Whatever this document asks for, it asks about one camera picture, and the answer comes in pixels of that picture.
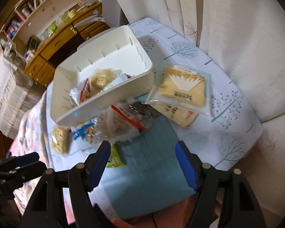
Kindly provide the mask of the mixed nuts clear packet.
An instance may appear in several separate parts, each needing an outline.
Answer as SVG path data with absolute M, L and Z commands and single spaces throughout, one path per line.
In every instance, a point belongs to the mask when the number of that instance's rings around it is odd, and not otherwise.
M 102 139 L 102 133 L 97 126 L 90 126 L 86 132 L 86 141 L 90 144 L 99 144 Z

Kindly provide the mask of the white grey snack packet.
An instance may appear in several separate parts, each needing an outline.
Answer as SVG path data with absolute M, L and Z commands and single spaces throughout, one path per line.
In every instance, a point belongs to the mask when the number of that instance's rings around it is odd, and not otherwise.
M 82 102 L 91 97 L 89 79 L 86 78 L 80 82 L 77 86 L 69 91 L 69 99 L 71 105 L 74 107 L 80 105 Z

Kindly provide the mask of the wooden desk with drawers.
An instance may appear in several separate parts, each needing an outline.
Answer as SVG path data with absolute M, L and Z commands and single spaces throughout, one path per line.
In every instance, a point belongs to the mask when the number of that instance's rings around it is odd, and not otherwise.
M 73 19 L 67 19 L 60 24 L 53 35 L 39 45 L 24 74 L 36 83 L 48 86 L 58 65 L 73 54 L 79 45 L 109 29 L 105 22 L 94 22 L 74 28 L 76 23 L 92 15 L 102 15 L 101 2 L 82 9 Z

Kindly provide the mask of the yellow cake clear package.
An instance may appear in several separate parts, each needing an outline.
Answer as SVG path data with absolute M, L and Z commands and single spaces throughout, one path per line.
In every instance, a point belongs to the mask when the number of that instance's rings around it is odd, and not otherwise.
M 154 65 L 148 105 L 170 105 L 212 116 L 211 75 L 193 67 L 163 61 Z

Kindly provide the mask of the blue white snack packet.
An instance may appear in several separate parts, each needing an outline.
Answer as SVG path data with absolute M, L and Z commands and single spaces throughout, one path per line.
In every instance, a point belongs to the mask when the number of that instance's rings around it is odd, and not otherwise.
M 73 140 L 77 140 L 80 137 L 85 137 L 87 134 L 88 128 L 90 128 L 94 125 L 95 125 L 95 122 L 86 121 L 86 122 L 80 123 L 76 126 L 71 126 L 70 130 L 71 130 Z

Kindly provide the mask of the green snack packet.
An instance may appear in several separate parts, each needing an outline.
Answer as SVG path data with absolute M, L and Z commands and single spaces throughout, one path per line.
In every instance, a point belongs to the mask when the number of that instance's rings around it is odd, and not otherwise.
M 107 168 L 117 168 L 125 166 L 124 162 L 122 162 L 119 152 L 117 150 L 117 147 L 115 144 L 111 145 L 111 154 L 108 160 L 108 163 L 106 164 Z

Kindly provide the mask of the clear bag of crackers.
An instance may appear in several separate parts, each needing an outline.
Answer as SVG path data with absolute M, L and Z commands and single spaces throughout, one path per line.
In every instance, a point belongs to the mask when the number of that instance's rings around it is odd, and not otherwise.
M 60 154 L 68 152 L 68 140 L 70 128 L 66 126 L 55 126 L 52 132 L 52 148 Z

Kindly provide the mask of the white floral curtain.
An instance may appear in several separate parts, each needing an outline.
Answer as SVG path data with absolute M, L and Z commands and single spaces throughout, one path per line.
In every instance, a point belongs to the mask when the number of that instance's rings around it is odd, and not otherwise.
M 285 0 L 117 0 L 195 43 L 242 91 L 263 135 L 240 166 L 268 227 L 285 227 Z

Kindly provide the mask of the grey office chair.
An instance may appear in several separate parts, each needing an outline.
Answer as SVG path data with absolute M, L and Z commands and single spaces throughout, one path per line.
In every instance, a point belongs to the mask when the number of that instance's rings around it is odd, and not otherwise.
M 92 15 L 76 23 L 74 28 L 79 28 L 94 22 L 105 22 L 110 28 L 129 24 L 117 0 L 102 0 L 102 15 Z

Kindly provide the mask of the floral pastel blanket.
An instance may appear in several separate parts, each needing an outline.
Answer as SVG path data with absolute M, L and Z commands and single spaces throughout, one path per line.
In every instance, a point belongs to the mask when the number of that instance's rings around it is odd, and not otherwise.
M 39 102 L 32 109 L 25 112 L 19 125 L 18 134 L 9 150 L 11 155 L 15 157 L 37 152 L 40 161 L 45 163 L 48 168 L 52 168 L 53 162 L 49 155 L 46 101 L 47 92 L 44 92 Z M 21 214 L 24 214 L 38 182 L 39 178 L 25 182 L 22 187 L 14 191 L 14 201 Z

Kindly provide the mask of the white plastic storage bin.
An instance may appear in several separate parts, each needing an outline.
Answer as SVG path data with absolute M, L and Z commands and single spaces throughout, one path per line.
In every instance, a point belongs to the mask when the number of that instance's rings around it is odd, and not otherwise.
M 50 117 L 58 125 L 74 126 L 115 102 L 148 93 L 152 69 L 129 26 L 110 29 L 56 68 Z

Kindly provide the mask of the beige printed snack packet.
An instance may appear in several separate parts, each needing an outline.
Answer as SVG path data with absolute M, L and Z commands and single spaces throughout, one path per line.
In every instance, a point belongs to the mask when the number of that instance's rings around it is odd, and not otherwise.
M 194 111 L 170 105 L 152 104 L 151 107 L 183 128 L 189 128 L 199 115 Z

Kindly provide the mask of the lace-covered piano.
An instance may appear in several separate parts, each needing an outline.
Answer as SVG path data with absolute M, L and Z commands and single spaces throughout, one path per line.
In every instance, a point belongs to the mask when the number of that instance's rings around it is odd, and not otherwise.
M 14 139 L 25 112 L 41 99 L 46 88 L 24 74 L 24 62 L 0 51 L 0 130 Z

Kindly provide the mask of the teal striped placemat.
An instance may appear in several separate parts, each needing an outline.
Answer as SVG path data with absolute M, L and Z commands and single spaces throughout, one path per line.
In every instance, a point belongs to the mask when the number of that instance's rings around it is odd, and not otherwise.
M 104 193 L 98 201 L 109 218 L 146 215 L 195 194 L 176 159 L 178 140 L 168 119 L 156 113 L 149 130 L 131 142 L 117 144 L 125 165 L 105 170 Z

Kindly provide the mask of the large clear printed snack bag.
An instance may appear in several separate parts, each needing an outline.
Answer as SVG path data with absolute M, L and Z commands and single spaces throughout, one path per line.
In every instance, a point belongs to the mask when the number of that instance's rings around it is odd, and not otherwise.
M 157 116 L 157 111 L 150 105 L 130 98 L 109 105 L 96 117 L 94 126 L 102 133 L 101 142 L 124 142 L 150 129 Z

